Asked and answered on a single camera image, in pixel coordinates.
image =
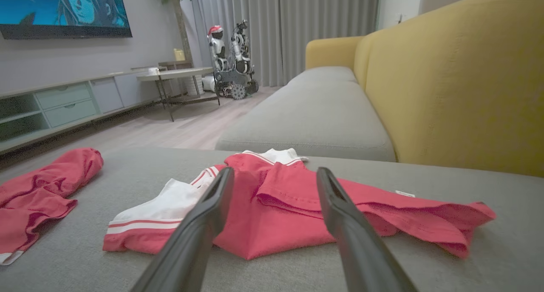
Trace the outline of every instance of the sofa armrest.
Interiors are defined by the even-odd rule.
[[[306,46],[306,69],[342,66],[353,70],[355,49],[364,36],[313,40]]]

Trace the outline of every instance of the yellow sofa backrest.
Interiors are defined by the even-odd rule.
[[[363,38],[399,162],[544,176],[544,0],[464,0]]]

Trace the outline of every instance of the gray seat cushion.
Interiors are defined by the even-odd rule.
[[[105,165],[74,198],[78,206],[52,223],[10,266],[0,267],[2,291],[124,292],[153,258],[136,252],[103,252],[107,224],[120,211],[158,195],[175,178],[190,182],[232,154],[163,148],[133,148],[104,155]],[[417,197],[469,203],[484,201],[497,219],[477,228],[467,259],[437,245],[397,234],[383,238],[420,292],[541,291],[544,249],[544,179],[497,172],[394,162],[318,158],[338,178],[404,191]],[[334,244],[296,249],[245,261],[213,249],[204,292],[346,291]]]
[[[357,79],[348,67],[317,67],[308,69],[296,77],[294,77],[291,83],[307,83],[307,82],[354,82],[357,83]]]
[[[290,83],[221,135],[219,150],[394,162],[394,150],[370,101],[354,82]]]

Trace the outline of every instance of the wooden floor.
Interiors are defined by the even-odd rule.
[[[221,98],[221,106],[215,101],[186,105],[173,113],[175,122],[161,105],[154,105],[70,131],[0,156],[0,184],[74,148],[92,147],[103,154],[126,147],[214,149],[225,129],[279,88],[261,87],[251,98],[238,101]]]

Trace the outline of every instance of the sofa cushion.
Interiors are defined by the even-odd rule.
[[[317,67],[308,69],[289,83],[307,83],[307,82],[338,82],[347,81],[357,83],[353,71],[348,67]]]
[[[350,81],[290,83],[227,129],[215,148],[294,148],[304,156],[396,160],[371,103]]]
[[[101,172],[72,196],[77,207],[52,224],[15,263],[2,267],[2,291],[125,292],[153,256],[103,252],[107,224],[119,212],[148,201],[175,178],[190,182],[203,168],[222,163],[226,151],[132,148],[103,153]],[[309,158],[307,167],[328,167],[338,178],[416,197],[469,203],[483,201],[497,219],[474,232],[470,256],[458,259],[437,245],[397,234],[383,238],[420,292],[540,291],[544,273],[544,179],[498,172]],[[212,249],[203,292],[344,292],[336,245],[328,244],[245,261]]]
[[[543,2],[462,0],[373,39],[365,92],[399,162],[544,177]]]
[[[368,34],[365,38],[361,39],[357,44],[355,50],[355,59],[353,61],[353,73],[357,82],[363,89],[366,90],[367,85],[367,71],[368,63],[371,55],[371,48],[374,41],[383,34],[384,30],[376,31],[372,34]]]

